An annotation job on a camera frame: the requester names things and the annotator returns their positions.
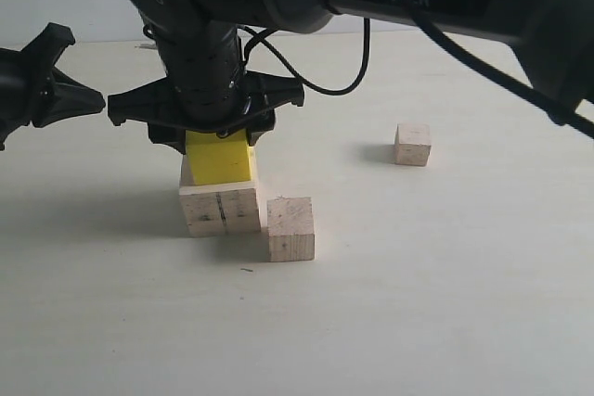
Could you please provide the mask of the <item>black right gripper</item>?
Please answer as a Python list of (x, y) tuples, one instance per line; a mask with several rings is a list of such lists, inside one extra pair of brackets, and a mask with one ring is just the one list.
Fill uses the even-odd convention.
[(301, 107), (304, 89), (290, 78), (246, 69), (238, 26), (211, 21), (194, 35), (166, 32), (145, 24), (165, 70), (158, 81), (108, 97), (116, 126), (147, 123), (148, 139), (186, 154), (186, 131), (233, 133), (246, 128), (250, 147), (272, 132), (276, 108)]

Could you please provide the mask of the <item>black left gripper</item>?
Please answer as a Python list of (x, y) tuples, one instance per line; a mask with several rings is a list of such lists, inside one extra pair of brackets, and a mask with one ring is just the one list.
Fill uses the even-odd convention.
[[(100, 92), (54, 68), (65, 49), (74, 44), (69, 27), (50, 22), (20, 51), (1, 49), (2, 151), (8, 137), (30, 122), (35, 128), (44, 128), (104, 109)], [(31, 115), (33, 79), (44, 78), (40, 92), (33, 96)]]

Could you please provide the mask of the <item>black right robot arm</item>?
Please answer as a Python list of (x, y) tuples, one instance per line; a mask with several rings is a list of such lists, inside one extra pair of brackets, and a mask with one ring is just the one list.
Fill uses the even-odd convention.
[(162, 79), (110, 96), (110, 120), (144, 122), (150, 140), (183, 150), (186, 132), (254, 144), (275, 111), (301, 106), (308, 83), (247, 68), (279, 31), (313, 33), (340, 15), (413, 25), (467, 67), (592, 135), (577, 113), (593, 98), (593, 0), (129, 0), (157, 47)]

